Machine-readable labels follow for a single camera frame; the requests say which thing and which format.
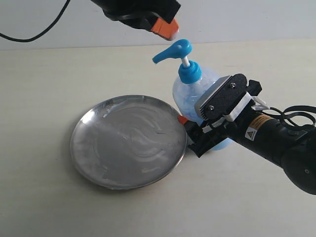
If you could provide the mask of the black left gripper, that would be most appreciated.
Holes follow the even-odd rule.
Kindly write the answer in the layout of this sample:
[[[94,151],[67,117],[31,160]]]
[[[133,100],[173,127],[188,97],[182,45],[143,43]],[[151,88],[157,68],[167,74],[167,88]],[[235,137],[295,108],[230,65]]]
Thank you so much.
[[[181,5],[176,0],[94,0],[104,15],[135,29],[151,30],[165,40],[174,40],[179,25],[174,18]]]

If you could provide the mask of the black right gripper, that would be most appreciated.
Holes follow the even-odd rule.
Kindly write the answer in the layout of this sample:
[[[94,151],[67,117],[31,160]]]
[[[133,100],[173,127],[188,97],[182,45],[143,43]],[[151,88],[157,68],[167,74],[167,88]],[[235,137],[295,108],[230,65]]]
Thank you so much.
[[[178,115],[178,121],[184,126],[187,136],[190,139],[189,149],[200,158],[209,150],[222,143],[227,138],[243,145],[244,120],[237,118],[233,122],[222,122],[218,127],[211,127],[209,132],[204,132],[203,128],[211,125],[210,121],[204,121],[201,125],[188,120],[182,115]]]

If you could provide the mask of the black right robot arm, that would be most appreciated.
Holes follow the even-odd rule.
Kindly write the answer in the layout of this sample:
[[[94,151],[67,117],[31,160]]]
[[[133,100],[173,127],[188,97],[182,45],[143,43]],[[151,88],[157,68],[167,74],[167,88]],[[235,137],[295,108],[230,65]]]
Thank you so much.
[[[316,133],[293,131],[277,119],[249,112],[234,122],[225,122],[205,133],[200,125],[183,116],[178,121],[192,140],[197,157],[227,138],[283,169],[290,181],[304,192],[316,193]]]

